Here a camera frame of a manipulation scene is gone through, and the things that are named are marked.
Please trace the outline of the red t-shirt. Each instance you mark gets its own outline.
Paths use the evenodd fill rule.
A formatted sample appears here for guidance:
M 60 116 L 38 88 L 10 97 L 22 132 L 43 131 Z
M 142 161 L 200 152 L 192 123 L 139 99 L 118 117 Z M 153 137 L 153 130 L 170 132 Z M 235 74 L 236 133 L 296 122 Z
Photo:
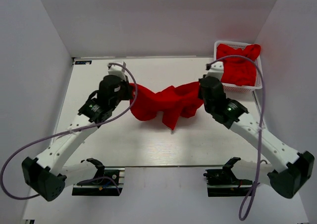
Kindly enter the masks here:
M 162 123 L 174 130 L 180 117 L 191 118 L 203 105 L 199 99 L 199 82 L 191 82 L 178 87 L 169 86 L 160 92 L 137 85 L 138 95 L 134 102 L 130 100 L 130 109 L 134 117 L 140 121 L 149 121 L 162 112 Z

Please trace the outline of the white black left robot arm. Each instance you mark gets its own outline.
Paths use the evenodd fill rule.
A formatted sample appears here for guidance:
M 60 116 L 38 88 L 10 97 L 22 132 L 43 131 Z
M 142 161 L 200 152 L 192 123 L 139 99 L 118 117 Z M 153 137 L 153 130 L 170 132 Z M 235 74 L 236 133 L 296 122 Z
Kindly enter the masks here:
M 67 186 L 104 179 L 102 162 L 88 158 L 79 164 L 65 166 L 81 144 L 107 121 L 121 101 L 132 99 L 127 76 L 107 75 L 92 92 L 68 127 L 65 135 L 34 159 L 26 158 L 22 170 L 26 184 L 47 201 L 57 198 Z

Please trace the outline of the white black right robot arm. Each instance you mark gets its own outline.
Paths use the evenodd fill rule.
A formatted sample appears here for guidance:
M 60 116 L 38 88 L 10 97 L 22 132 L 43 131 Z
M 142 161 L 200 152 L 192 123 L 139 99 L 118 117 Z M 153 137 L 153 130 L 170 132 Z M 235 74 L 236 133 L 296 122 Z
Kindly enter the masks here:
M 291 199 L 311 177 L 314 156 L 308 151 L 298 152 L 260 128 L 246 107 L 226 96 L 217 78 L 204 76 L 199 80 L 199 98 L 215 121 L 244 138 L 268 161 L 258 165 L 233 157 L 222 168 L 207 170 L 204 176 L 208 185 L 239 185 L 241 180 L 253 181 L 257 175 L 259 183 Z

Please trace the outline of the red t-shirts in basket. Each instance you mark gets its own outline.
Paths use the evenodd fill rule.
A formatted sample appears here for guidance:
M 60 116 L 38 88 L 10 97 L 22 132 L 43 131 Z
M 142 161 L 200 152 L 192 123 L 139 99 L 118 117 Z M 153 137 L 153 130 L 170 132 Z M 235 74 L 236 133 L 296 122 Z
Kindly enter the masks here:
M 255 61 L 260 55 L 261 47 L 258 44 L 246 46 L 244 49 L 234 49 L 225 44 L 217 46 L 216 58 L 229 55 L 244 56 Z M 221 78 L 222 83 L 234 84 L 237 86 L 254 86 L 256 82 L 257 70 L 253 64 L 238 57 L 226 58 L 223 60 L 224 73 Z

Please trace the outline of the blue label sticker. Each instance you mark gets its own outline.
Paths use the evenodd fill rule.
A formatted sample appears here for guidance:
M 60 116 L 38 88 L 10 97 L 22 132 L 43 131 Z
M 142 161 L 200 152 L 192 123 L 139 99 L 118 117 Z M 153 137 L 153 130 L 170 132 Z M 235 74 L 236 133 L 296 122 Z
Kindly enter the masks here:
M 91 60 L 77 60 L 75 61 L 75 64 L 78 65 L 83 65 L 83 64 L 92 64 L 92 61 Z

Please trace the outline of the white plastic basket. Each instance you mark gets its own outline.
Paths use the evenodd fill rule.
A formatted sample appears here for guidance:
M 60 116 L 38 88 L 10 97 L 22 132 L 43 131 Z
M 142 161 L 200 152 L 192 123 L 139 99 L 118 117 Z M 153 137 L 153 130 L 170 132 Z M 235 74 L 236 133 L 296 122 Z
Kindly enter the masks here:
M 216 58 L 216 52 L 217 52 L 217 46 L 219 44 L 225 44 L 225 45 L 228 45 L 234 49 L 238 49 L 238 48 L 244 49 L 246 46 L 251 45 L 251 44 L 242 43 L 242 42 L 216 41 L 214 43 L 214 59 L 218 59 L 218 58 Z M 224 86 L 224 89 L 227 91 L 238 92 L 238 93 L 247 93 L 247 92 L 252 92 L 254 90 L 261 89 L 262 88 L 262 81 L 261 81 L 262 65 L 261 65 L 260 55 L 258 56 L 258 58 L 255 61 L 252 61 L 251 59 L 244 57 L 244 56 L 239 56 L 239 55 L 235 55 L 235 56 L 238 58 L 245 59 L 253 64 L 253 66 L 257 70 L 256 82 L 255 82 L 254 86 L 237 86 L 234 84 L 222 83 Z

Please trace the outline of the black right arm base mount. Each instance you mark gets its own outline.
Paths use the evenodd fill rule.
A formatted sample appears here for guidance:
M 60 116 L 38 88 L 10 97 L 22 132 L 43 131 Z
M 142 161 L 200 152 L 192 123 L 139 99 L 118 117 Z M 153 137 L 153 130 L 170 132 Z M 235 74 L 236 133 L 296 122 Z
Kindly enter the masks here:
M 233 157 L 219 168 L 206 169 L 203 176 L 207 182 L 208 197 L 243 197 L 251 188 L 253 182 L 238 179 L 232 168 L 241 158 Z

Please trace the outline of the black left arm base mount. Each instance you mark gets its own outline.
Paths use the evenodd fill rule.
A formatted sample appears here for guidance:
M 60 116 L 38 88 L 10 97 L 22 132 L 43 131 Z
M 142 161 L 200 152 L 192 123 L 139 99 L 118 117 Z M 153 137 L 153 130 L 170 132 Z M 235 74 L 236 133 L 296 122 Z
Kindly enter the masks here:
M 113 181 L 100 178 L 82 185 L 73 185 L 72 196 L 120 196 L 124 186 L 125 168 L 105 168 L 104 176 Z

